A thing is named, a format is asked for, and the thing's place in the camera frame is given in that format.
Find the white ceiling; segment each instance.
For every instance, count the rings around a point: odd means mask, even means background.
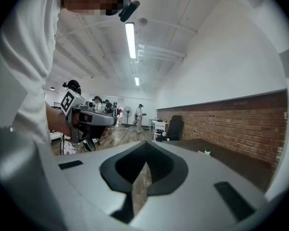
[[[190,39],[219,1],[139,0],[141,5],[129,20],[135,22],[136,50],[141,43],[185,54]],[[141,17],[148,19],[147,26],[139,26]],[[146,58],[136,64],[130,59],[125,26],[117,14],[83,15],[61,10],[56,41],[45,89],[54,86],[58,90],[71,79],[78,80],[84,91],[94,91],[97,84],[137,89],[134,77],[139,77],[142,90],[152,91],[175,64]]]

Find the black chair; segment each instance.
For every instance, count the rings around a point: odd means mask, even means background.
[[[158,136],[156,138],[156,141],[162,142],[162,141],[166,141],[167,139],[171,141],[179,141],[182,135],[183,126],[184,126],[184,122],[182,121],[182,116],[174,115],[169,123],[169,128],[168,128],[166,136],[162,136],[162,135]]]

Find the brick wall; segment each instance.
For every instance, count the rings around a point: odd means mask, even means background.
[[[277,166],[287,121],[287,92],[158,110],[158,118],[183,117],[182,140],[204,139]]]

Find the chair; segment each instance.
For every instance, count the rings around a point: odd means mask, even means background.
[[[181,115],[174,115],[169,123],[169,128],[167,131],[167,135],[163,136],[162,133],[157,132],[158,137],[155,137],[156,141],[162,142],[167,139],[171,141],[178,141],[182,135],[184,122],[182,121]]]
[[[156,136],[158,135],[157,130],[160,132],[165,132],[166,123],[165,122],[156,122],[154,126],[154,140],[156,140]]]

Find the black rubber pad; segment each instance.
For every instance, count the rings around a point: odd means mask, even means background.
[[[81,165],[81,164],[83,164],[83,163],[81,161],[77,160],[77,161],[73,161],[73,162],[59,164],[59,167],[61,169],[67,169],[67,168],[75,167],[75,166],[78,166],[78,165]]]
[[[228,182],[218,182],[214,187],[238,221],[244,220],[255,212]]]

